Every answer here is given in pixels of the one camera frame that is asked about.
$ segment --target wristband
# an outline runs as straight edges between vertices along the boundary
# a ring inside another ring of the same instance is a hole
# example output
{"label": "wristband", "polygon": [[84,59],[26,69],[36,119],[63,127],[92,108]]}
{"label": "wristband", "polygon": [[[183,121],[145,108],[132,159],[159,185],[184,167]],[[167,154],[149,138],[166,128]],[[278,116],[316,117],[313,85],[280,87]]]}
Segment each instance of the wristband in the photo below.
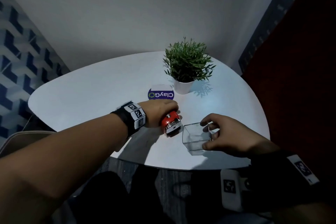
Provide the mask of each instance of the wristband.
{"label": "wristband", "polygon": [[250,188],[265,210],[322,201],[318,178],[298,155],[279,150],[251,158]]}
{"label": "wristband", "polygon": [[137,132],[146,123],[146,114],[140,105],[129,101],[111,112],[126,124],[128,137]]}

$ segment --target white wall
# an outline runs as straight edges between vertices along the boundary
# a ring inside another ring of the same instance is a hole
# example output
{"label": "white wall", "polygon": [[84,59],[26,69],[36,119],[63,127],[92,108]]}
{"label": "white wall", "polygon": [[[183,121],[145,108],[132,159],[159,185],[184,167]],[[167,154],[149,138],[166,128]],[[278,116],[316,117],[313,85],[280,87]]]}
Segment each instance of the white wall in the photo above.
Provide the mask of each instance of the white wall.
{"label": "white wall", "polygon": [[16,0],[73,70],[187,36],[237,61],[271,0]]}

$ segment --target geometric wallpaper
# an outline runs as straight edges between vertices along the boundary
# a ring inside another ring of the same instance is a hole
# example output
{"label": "geometric wallpaper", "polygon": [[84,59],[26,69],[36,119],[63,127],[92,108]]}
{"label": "geometric wallpaper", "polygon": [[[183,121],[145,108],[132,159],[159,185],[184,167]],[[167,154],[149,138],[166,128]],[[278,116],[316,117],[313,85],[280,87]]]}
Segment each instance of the geometric wallpaper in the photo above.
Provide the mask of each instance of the geometric wallpaper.
{"label": "geometric wallpaper", "polygon": [[15,0],[0,0],[0,146],[31,116],[27,102],[69,69]]}
{"label": "geometric wallpaper", "polygon": [[291,8],[294,1],[295,0],[271,1],[253,35],[251,36],[250,41],[239,58],[238,62],[242,73],[244,73],[256,50],[263,44],[264,41],[266,41],[271,32]]}

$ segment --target white table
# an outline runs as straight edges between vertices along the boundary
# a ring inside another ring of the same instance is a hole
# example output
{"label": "white table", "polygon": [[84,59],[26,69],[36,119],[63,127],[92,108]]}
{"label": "white table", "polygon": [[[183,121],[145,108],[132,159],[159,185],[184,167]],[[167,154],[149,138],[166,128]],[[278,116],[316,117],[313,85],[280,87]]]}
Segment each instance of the white table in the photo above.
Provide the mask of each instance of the white table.
{"label": "white table", "polygon": [[[156,84],[172,84],[163,68],[164,52],[145,52],[101,61],[70,72],[39,87],[29,108],[56,131],[103,116],[127,100],[148,100]],[[218,60],[209,82],[196,81],[192,92],[175,93],[183,124],[199,122],[209,113],[233,117],[264,137],[267,120],[254,92],[232,69]],[[222,152],[188,152],[182,133],[167,138],[157,129],[142,128],[112,157],[148,166],[180,170],[245,167],[247,158]]]}

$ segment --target person's left arm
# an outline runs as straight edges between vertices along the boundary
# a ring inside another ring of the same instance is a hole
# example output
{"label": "person's left arm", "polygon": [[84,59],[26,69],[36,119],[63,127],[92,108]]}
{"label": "person's left arm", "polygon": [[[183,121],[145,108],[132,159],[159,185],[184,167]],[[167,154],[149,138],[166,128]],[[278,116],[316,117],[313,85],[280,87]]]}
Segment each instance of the person's left arm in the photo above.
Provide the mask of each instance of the person's left arm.
{"label": "person's left arm", "polygon": [[[168,112],[178,109],[173,100],[139,105],[146,114],[146,127],[158,127]],[[126,141],[127,126],[112,113],[0,159],[0,222],[34,223],[49,216]]]}

